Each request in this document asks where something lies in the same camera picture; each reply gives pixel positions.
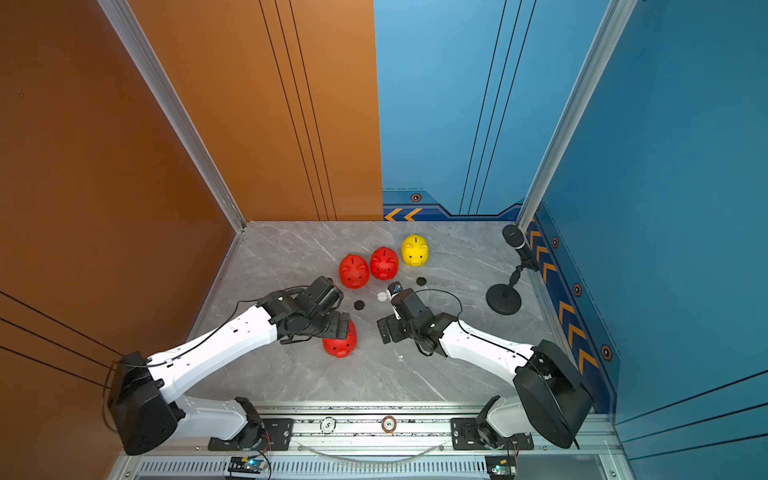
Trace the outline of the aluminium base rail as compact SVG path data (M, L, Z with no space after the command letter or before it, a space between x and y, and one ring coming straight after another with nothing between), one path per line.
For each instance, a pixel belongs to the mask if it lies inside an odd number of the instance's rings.
M171 440L138 456L119 455L111 479L490 479L484 458L517 466L515 479L630 479L633 473L609 419L590 414L577 446L561 449L529 433L534 449L453 449L450 420L474 418L478 404L277 402L263 419L291 418L287 451L209 451L198 438ZM227 473L231 457L259 456L268 475Z

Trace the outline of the green circuit board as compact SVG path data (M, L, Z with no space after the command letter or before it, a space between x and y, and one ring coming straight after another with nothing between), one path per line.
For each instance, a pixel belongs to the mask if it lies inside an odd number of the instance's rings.
M517 466L514 460L500 456L486 456L484 460L487 474L491 480L515 479Z
M259 456L231 457L227 466L227 473L233 475L268 475L270 467L268 461Z

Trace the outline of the green circuit board left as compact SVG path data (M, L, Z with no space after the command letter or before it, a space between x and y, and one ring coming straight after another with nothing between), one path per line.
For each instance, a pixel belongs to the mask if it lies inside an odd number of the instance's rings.
M268 475L270 467L268 461L259 456L231 457L227 466L227 473L233 475Z

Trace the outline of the yellow piggy bank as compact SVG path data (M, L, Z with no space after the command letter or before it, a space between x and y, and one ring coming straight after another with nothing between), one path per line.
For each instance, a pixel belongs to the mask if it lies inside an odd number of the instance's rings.
M429 259L429 245L420 235L410 235L402 243L404 263L410 267L423 267Z

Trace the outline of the aluminium corner post right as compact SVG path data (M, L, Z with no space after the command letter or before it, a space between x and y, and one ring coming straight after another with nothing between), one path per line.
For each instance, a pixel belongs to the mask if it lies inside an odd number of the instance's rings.
M637 5L609 2L517 218L526 232Z

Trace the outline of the aluminium corner post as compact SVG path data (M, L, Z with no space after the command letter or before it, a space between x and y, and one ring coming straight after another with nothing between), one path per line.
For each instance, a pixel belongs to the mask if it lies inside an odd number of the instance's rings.
M517 218L526 232L637 5L609 2Z
M242 233L244 215L131 6L124 0L99 0L98 4L233 230Z

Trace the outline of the aluminium corner post left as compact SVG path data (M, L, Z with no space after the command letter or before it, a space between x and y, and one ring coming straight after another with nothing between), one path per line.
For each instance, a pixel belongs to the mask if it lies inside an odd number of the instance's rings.
M131 6L124 0L99 0L98 4L233 230L242 233L244 215Z

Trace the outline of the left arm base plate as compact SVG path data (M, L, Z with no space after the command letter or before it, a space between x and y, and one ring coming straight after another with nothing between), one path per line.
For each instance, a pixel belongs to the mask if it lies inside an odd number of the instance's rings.
M211 438L209 451L287 451L292 438L291 418L268 418L249 421L231 440Z

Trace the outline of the red piggy bank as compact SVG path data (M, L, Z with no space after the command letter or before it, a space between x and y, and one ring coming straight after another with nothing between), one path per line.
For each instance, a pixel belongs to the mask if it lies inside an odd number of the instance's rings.
M399 270L398 254L388 247L380 247L373 252L369 267L370 273L375 279L380 281L392 280Z
M323 348L327 354L334 358L346 358L357 347L358 335L355 324L352 320L349 321L347 338L344 340L339 339L323 339Z
M352 290L360 289L370 279L368 263L359 255L349 254L339 265L339 277L344 287Z

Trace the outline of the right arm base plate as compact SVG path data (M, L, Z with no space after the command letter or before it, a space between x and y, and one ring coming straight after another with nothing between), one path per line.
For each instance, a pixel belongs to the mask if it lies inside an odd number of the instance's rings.
M534 449L529 433L515 434L509 438L494 438L490 442L482 438L474 418L452 418L450 420L451 441L454 450L501 450L510 447L516 451Z

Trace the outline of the green circuit board right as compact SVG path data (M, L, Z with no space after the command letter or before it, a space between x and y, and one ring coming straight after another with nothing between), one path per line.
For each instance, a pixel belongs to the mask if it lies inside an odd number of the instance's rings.
M515 479L517 466L514 460L500 456L486 456L484 460L487 474L491 480Z

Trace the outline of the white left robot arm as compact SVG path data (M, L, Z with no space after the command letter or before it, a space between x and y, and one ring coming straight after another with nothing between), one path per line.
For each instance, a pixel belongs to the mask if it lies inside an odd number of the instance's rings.
M325 276L308 286L276 290L239 302L220 326L148 357L130 353L116 362L106 408L123 450L146 454L168 440L206 438L212 450L263 450L267 425L251 401L199 399L188 391L250 352L278 342L344 340L350 317L342 291Z

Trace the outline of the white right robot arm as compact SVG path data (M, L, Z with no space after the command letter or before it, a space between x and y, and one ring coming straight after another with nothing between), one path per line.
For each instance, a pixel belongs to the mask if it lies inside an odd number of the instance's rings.
M412 340L424 356L473 364L515 388L515 398L495 395L475 418L483 446L501 449L533 432L563 449L578 445L577 434L594 398L583 375L555 343L512 342L456 315L435 314L417 291L398 282L387 287L387 297L393 313L377 321L383 343Z

